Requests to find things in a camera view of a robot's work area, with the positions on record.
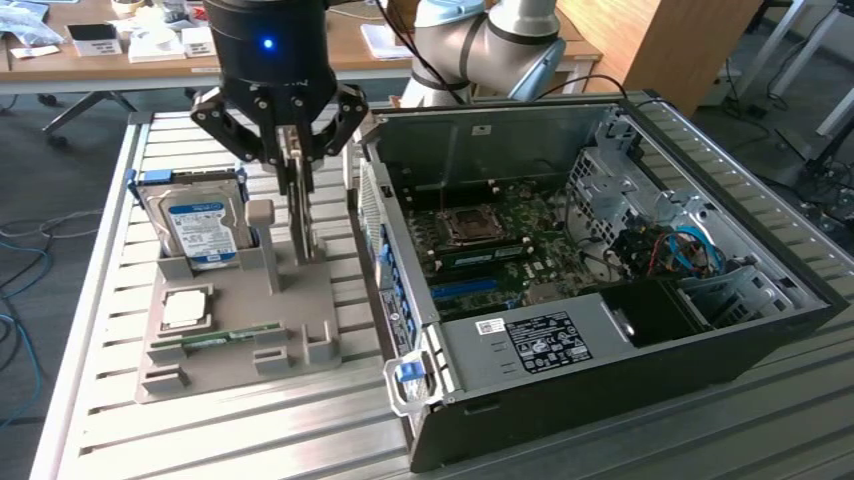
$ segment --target black cable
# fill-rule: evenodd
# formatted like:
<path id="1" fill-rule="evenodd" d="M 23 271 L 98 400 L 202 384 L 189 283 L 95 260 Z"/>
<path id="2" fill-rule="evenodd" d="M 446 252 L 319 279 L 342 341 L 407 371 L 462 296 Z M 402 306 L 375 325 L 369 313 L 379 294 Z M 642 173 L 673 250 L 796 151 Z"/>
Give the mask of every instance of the black cable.
<path id="1" fill-rule="evenodd" d="M 730 153 L 733 153 L 738 149 L 746 147 L 748 145 L 750 145 L 753 143 L 757 143 L 757 142 L 761 142 L 761 141 L 768 140 L 769 138 L 772 138 L 772 130 L 765 125 L 762 125 L 760 122 L 756 122 L 756 121 L 750 120 L 749 118 L 746 118 L 744 116 L 744 113 L 742 113 L 742 102 L 741 102 L 741 99 L 738 98 L 738 92 L 736 90 L 736 82 L 733 81 L 733 73 L 730 71 L 730 59 L 729 59 L 729 57 L 726 59 L 725 65 L 726 65 L 726 79 L 728 79 L 728 82 L 730 83 L 730 92 L 733 93 L 733 102 L 736 103 L 736 105 L 734 105 L 736 110 L 732 110 L 729 104 L 726 103 L 726 100 L 725 100 L 725 104 L 724 104 L 721 110 L 733 119 L 738 120 L 740 122 L 746 123 L 748 125 L 752 125 L 752 126 L 757 127 L 760 130 L 762 130 L 762 135 L 760 135 L 758 137 L 752 138 L 750 140 L 746 140 L 746 141 L 738 143 L 737 145 L 734 145 L 733 147 L 728 148 L 728 151 Z"/>
<path id="2" fill-rule="evenodd" d="M 650 103 L 664 103 L 665 105 L 670 105 L 670 107 L 673 107 L 674 110 L 680 110 L 673 103 L 670 103 L 668 100 L 665 100 L 661 97 L 650 98 L 649 100 L 645 100 L 641 103 L 637 103 L 636 108 L 641 108 L 642 106 L 649 105 Z"/>
<path id="3" fill-rule="evenodd" d="M 0 107 L 0 115 L 3 115 L 10 110 L 12 110 L 12 108 L 15 107 L 16 103 L 18 103 L 18 95 L 14 95 L 12 96 L 12 102 L 10 103 L 10 105 L 7 107 Z"/>
<path id="4" fill-rule="evenodd" d="M 15 322 L 16 322 L 15 325 L 12 325 L 12 330 L 14 330 L 12 333 L 15 334 L 15 345 L 12 345 L 12 351 L 10 352 L 10 356 L 6 358 L 3 363 L 0 363 L 0 373 L 3 373 L 3 371 L 8 368 L 10 364 L 12 363 L 12 360 L 15 360 L 15 357 L 18 357 L 18 352 L 22 348 L 22 335 L 16 328 L 20 323 L 18 322 L 18 316 L 14 314 L 15 308 L 12 307 L 10 300 L 3 297 L 2 292 L 0 292 L 0 301 L 3 301 L 3 303 L 6 304 L 7 310 L 10 311 L 10 316 L 15 319 Z"/>
<path id="5" fill-rule="evenodd" d="M 389 6 L 391 6 L 393 3 L 394 3 L 394 1 L 389 0 Z M 401 40 L 401 42 L 406 46 L 407 50 L 413 53 L 413 56 L 418 59 L 418 61 L 422 62 L 422 65 L 425 66 L 425 68 L 427 69 L 430 74 L 439 80 L 439 83 L 442 84 L 442 86 L 445 87 L 447 92 L 454 97 L 454 100 L 457 101 L 457 103 L 461 104 L 461 105 L 466 105 L 466 101 L 457 94 L 457 92 L 451 88 L 451 85 L 449 84 L 449 82 L 445 80 L 442 75 L 439 75 L 439 72 L 433 67 L 430 62 L 427 62 L 427 60 L 425 60 L 425 57 L 422 56 L 421 52 L 418 51 L 418 48 L 415 47 L 415 41 L 413 40 L 413 36 L 410 35 L 410 32 L 407 32 L 407 37 L 410 38 L 410 41 L 407 41 L 407 39 L 403 38 L 403 34 L 401 33 L 401 31 L 395 27 L 394 22 L 389 18 L 389 13 L 386 12 L 386 7 L 383 7 L 383 3 L 382 2 L 377 2 L 377 7 L 379 8 L 379 13 L 383 15 L 383 19 L 386 20 L 386 23 L 389 24 L 389 28 L 391 28 L 391 31 L 395 33 L 395 36 L 398 37 L 398 40 Z"/>
<path id="6" fill-rule="evenodd" d="M 780 183 L 777 180 L 773 180 L 773 179 L 770 179 L 770 178 L 768 178 L 768 177 L 764 177 L 762 175 L 757 175 L 756 173 L 754 173 L 754 176 L 756 176 L 760 180 L 762 180 L 762 181 L 764 181 L 764 182 L 765 182 L 770 187 L 777 187 L 777 188 L 782 188 L 784 190 L 786 190 L 789 193 L 792 193 L 792 194 L 796 196 L 796 198 L 797 198 L 802 203 L 808 203 L 808 204 L 810 204 L 810 205 L 816 205 L 816 206 L 820 208 L 820 210 L 821 210 L 822 214 L 824 214 L 828 218 L 830 218 L 832 220 L 836 220 L 837 222 L 840 222 L 840 223 L 845 224 L 845 219 L 842 219 L 842 218 L 837 217 L 833 213 L 830 213 L 830 212 L 828 211 L 828 208 L 826 208 L 826 207 L 828 207 L 828 204 L 826 204 L 825 202 L 822 202 L 822 201 L 820 201 L 820 200 L 810 200 L 810 199 L 808 199 L 808 198 L 801 194 L 801 192 L 798 191 L 798 189 L 797 189 L 797 188 L 790 187 L 790 186 L 789 186 L 789 185 L 786 185 L 785 183 Z"/>
<path id="7" fill-rule="evenodd" d="M 8 419 L 0 418 L 0 423 L 4 423 Z M 38 425 L 39 423 L 44 423 L 47 417 L 18 417 L 10 422 L 10 426 L 12 425 Z"/>
<path id="8" fill-rule="evenodd" d="M 54 243 L 54 235 L 48 234 L 48 239 L 44 243 L 44 248 L 42 250 L 44 250 L 46 252 L 51 249 Z M 3 288 L 6 288 L 6 286 L 12 283 L 22 275 L 24 275 L 31 269 L 32 267 L 35 267 L 39 264 L 39 261 L 42 260 L 42 256 L 38 255 L 36 258 L 32 260 L 32 262 L 30 262 L 30 264 L 22 268 L 18 273 L 15 273 L 15 275 L 12 275 L 4 282 L 3 284 L 0 284 L 0 299 L 6 305 L 6 308 L 10 312 L 10 316 L 16 319 L 20 318 L 20 316 L 18 315 L 18 312 L 15 311 L 15 307 L 12 306 L 12 303 L 10 302 L 8 298 L 4 298 L 3 295 Z M 24 329 L 24 331 L 27 331 L 24 325 L 20 324 L 20 322 L 18 322 L 18 324 L 20 325 L 20 327 Z M 3 373 L 3 371 L 7 369 L 7 367 L 10 366 L 10 364 L 12 363 L 12 360 L 15 360 L 15 357 L 18 356 L 18 352 L 20 350 L 22 347 L 22 337 L 20 334 L 18 332 L 18 328 L 15 328 L 15 326 L 12 327 L 12 332 L 15 334 L 15 345 L 12 346 L 12 352 L 10 353 L 10 356 L 7 357 L 7 359 L 3 361 L 3 363 L 0 364 L 0 373 Z M 4 332 L 3 337 L 0 337 L 0 343 L 8 338 L 10 336 L 10 332 Z"/>
<path id="9" fill-rule="evenodd" d="M 585 251 L 580 252 L 580 254 L 581 254 L 581 257 L 582 257 L 582 261 L 585 261 L 586 259 L 590 259 L 594 262 L 601 263 L 602 265 L 609 267 L 609 282 L 614 278 L 614 272 L 617 272 L 621 276 L 624 275 L 624 269 L 620 266 L 614 265 L 612 262 L 606 262 L 600 257 L 597 257 L 596 255 L 592 255 L 590 253 L 588 253 Z"/>
<path id="10" fill-rule="evenodd" d="M 776 95 L 776 94 L 772 93 L 772 86 L 774 85 L 774 83 L 777 82 L 777 79 L 780 78 L 780 76 L 782 75 L 784 71 L 786 70 L 786 66 L 789 65 L 789 62 L 792 62 L 792 60 L 796 58 L 798 53 L 801 53 L 801 50 L 804 50 L 804 47 L 806 46 L 806 44 L 810 42 L 810 39 L 813 38 L 813 35 L 816 34 L 816 31 L 818 30 L 818 27 L 822 25 L 822 23 L 825 23 L 825 20 L 828 20 L 828 17 L 830 17 L 830 14 L 837 9 L 838 5 L 840 5 L 840 3 L 837 2 L 833 5 L 833 7 L 830 7 L 830 10 L 828 11 L 828 13 L 822 17 L 822 19 L 816 23 L 816 26 L 813 27 L 813 30 L 810 30 L 810 33 L 806 36 L 806 38 L 804 40 L 801 40 L 801 42 L 798 44 L 796 44 L 792 53 L 789 54 L 789 56 L 784 59 L 784 61 L 780 64 L 780 68 L 777 69 L 777 73 L 774 74 L 774 76 L 769 80 L 769 83 L 765 84 L 765 96 L 772 99 L 772 101 L 774 102 L 774 106 L 782 111 L 788 111 L 789 110 L 789 104 L 786 103 L 786 100 L 784 100 L 784 98 L 780 95 Z"/>
<path id="11" fill-rule="evenodd" d="M 48 240 L 44 243 L 44 247 L 42 248 L 42 250 L 47 252 L 51 249 L 52 243 L 54 243 L 54 235 L 48 234 Z M 39 264 L 40 261 L 42 261 L 42 256 L 38 255 L 36 258 L 32 259 L 32 262 L 30 262 L 30 264 L 24 268 L 22 268 L 15 275 L 12 275 L 7 280 L 3 281 L 3 283 L 0 283 L 0 290 L 10 283 L 12 283 L 22 275 L 24 275 L 32 269 L 32 267 L 35 267 Z"/>
<path id="12" fill-rule="evenodd" d="M 576 82 L 581 82 L 582 80 L 589 80 L 592 78 L 601 78 L 604 80 L 608 80 L 609 82 L 612 82 L 614 85 L 617 85 L 617 88 L 620 88 L 620 93 L 624 94 L 624 98 L 626 100 L 629 100 L 629 94 L 626 93 L 626 89 L 624 88 L 624 84 L 620 83 L 613 77 L 609 77 L 608 75 L 602 75 L 600 73 L 594 73 L 592 75 L 585 75 L 584 77 L 578 77 L 574 78 L 573 80 L 567 80 L 566 82 L 563 82 L 561 85 L 558 85 L 557 87 L 551 88 L 550 90 L 546 91 L 546 93 L 543 93 L 539 97 L 537 97 L 534 99 L 534 101 L 537 100 L 542 100 L 542 98 L 549 95 L 550 93 L 557 92 L 558 90 L 561 90 L 563 87 L 566 87 L 567 85 L 572 85 Z"/>

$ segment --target aluminum workbench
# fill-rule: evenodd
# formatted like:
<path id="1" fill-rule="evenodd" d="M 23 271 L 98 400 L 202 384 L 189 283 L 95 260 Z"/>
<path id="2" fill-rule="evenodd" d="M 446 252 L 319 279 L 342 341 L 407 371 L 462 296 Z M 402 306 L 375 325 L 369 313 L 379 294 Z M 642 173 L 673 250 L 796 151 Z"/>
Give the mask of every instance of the aluminum workbench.
<path id="1" fill-rule="evenodd" d="M 644 111 L 846 297 L 854 263 L 777 195 L 662 104 Z M 234 157 L 187 113 L 131 125 L 56 382 L 34 479 L 837 478 L 854 471 L 854 312 L 781 348 L 733 383 L 430 474 L 407 470 L 347 219 L 343 162 L 317 174 L 345 363 L 319 374 L 149 405 L 134 403 L 154 260 L 127 168 L 226 167 Z M 681 174 L 645 162 L 676 187 Z M 250 193 L 285 214 L 277 181 L 249 165 Z M 274 235 L 287 236 L 285 218 Z"/>

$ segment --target sticker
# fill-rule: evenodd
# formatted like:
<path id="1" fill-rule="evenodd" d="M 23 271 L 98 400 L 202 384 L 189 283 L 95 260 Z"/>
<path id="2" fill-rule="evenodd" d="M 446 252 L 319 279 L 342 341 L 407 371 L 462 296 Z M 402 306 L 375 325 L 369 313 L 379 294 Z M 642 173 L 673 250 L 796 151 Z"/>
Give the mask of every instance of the sticker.
<path id="1" fill-rule="evenodd" d="M 593 358 L 566 312 L 513 322 L 507 324 L 507 333 L 529 373 L 545 372 Z"/>
<path id="2" fill-rule="evenodd" d="M 231 229 L 223 225 L 223 203 L 175 205 L 170 207 L 170 216 L 185 255 L 206 263 L 234 258 L 238 246 Z"/>
<path id="3" fill-rule="evenodd" d="M 478 333 L 481 335 L 489 335 L 490 333 L 503 332 L 505 329 L 505 319 L 503 318 L 493 318 L 490 320 L 481 320 L 475 322 L 475 327 L 478 328 Z"/>

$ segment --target wooden cabinet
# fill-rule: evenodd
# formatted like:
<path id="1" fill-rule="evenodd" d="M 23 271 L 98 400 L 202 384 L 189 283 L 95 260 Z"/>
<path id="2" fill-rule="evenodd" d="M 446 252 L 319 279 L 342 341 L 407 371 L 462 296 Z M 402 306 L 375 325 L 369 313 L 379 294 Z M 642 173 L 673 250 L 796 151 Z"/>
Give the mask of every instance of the wooden cabinet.
<path id="1" fill-rule="evenodd" d="M 604 54 L 593 73 L 652 88 L 688 115 L 712 88 L 762 0 L 558 0 Z M 589 92 L 613 91 L 605 80 Z"/>

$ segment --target green circuit board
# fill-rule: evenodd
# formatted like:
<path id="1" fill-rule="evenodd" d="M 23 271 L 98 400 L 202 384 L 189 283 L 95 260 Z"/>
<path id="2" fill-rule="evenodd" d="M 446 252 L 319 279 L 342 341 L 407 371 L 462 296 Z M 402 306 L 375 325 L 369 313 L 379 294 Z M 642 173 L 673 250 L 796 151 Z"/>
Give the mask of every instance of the green circuit board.
<path id="1" fill-rule="evenodd" d="M 569 298 L 606 280 L 597 278 L 582 262 L 580 249 L 562 228 L 561 219 L 555 218 L 553 194 L 554 189 L 541 191 L 533 181 L 526 181 L 510 185 L 495 203 L 410 212 L 409 229 L 431 288 L 478 281 L 495 285 L 474 293 L 439 298 L 434 295 L 443 319 Z M 478 217 L 481 223 L 470 232 L 473 237 L 494 234 L 510 245 L 495 248 L 479 247 L 478 243 L 455 245 L 449 212 Z M 525 243 L 519 243 L 519 239 L 526 239 Z M 494 244 L 489 240 L 483 242 L 481 245 Z M 497 252 L 491 259 L 490 250 Z M 522 254 L 507 259 L 501 258 L 502 251 Z M 454 268 L 449 258 L 465 260 L 463 267 Z"/>

